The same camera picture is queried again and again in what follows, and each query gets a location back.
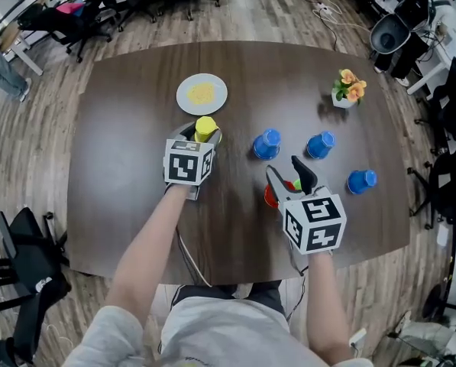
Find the yellow food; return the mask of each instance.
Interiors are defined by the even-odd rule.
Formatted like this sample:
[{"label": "yellow food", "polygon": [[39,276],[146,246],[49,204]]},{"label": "yellow food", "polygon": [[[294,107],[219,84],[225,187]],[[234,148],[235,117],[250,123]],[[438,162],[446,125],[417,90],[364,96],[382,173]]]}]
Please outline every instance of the yellow food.
[{"label": "yellow food", "polygon": [[199,83],[190,87],[187,97],[194,105],[205,105],[214,101],[214,86],[212,83]]}]

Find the red cup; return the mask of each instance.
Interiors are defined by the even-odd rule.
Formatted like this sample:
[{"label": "red cup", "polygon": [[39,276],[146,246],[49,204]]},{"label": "red cup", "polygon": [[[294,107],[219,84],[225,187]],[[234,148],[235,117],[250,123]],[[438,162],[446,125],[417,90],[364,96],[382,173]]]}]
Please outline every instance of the red cup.
[{"label": "red cup", "polygon": [[[289,189],[292,189],[292,190],[296,189],[294,187],[294,184],[292,182],[290,182],[289,180],[285,180],[284,183]],[[264,199],[265,199],[265,203],[267,203],[272,208],[278,208],[279,207],[279,203],[278,203],[277,199],[273,196],[273,193],[272,193],[272,190],[270,189],[270,185],[269,184],[267,184],[265,186]]]}]

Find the dark brown table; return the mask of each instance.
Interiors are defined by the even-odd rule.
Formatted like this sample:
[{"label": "dark brown table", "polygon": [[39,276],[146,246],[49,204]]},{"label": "dark brown table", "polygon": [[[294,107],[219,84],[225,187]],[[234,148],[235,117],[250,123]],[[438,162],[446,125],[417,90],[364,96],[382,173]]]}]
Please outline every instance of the dark brown table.
[{"label": "dark brown table", "polygon": [[[349,68],[367,81],[359,106],[337,109],[331,85]],[[377,75],[364,59],[330,50],[265,42],[205,42],[158,47],[95,63],[79,105],[68,186],[72,269],[111,277],[131,240],[163,195],[162,158],[168,134],[195,117],[176,104],[188,76],[213,73],[228,100],[212,117],[223,133],[215,168],[197,202],[187,202],[179,230],[213,284],[297,276],[281,216],[264,202],[265,167],[297,178],[290,155],[331,130],[337,144],[324,160],[306,157],[339,193],[348,223],[338,267],[409,243],[405,169]],[[253,140],[266,128],[282,134],[279,155],[260,161]],[[378,185],[361,196],[346,190],[353,170],[372,168]],[[305,256],[296,255],[299,268]],[[192,281],[176,242],[163,283]]]}]

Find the white pot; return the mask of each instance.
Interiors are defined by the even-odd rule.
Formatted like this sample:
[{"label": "white pot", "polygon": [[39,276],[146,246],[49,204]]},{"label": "white pot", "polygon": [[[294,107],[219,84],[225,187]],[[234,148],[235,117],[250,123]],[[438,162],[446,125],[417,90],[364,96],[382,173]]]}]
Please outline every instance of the white pot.
[{"label": "white pot", "polygon": [[348,109],[350,107],[352,107],[355,103],[357,103],[357,101],[355,102],[350,102],[348,99],[346,98],[341,98],[341,101],[338,101],[336,99],[336,90],[333,89],[331,91],[331,99],[333,100],[333,106],[335,107],[341,107],[342,109]]}]

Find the white plate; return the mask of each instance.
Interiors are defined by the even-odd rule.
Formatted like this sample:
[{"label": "white plate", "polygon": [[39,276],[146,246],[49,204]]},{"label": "white plate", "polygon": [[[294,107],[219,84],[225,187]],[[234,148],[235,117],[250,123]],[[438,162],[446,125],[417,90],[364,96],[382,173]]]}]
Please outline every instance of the white plate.
[{"label": "white plate", "polygon": [[[211,83],[214,86],[214,100],[204,105],[196,105],[187,96],[192,86],[200,83]],[[228,87],[225,82],[210,73],[198,73],[187,77],[176,91],[176,101],[184,112],[192,115],[208,115],[220,109],[228,98]]]}]

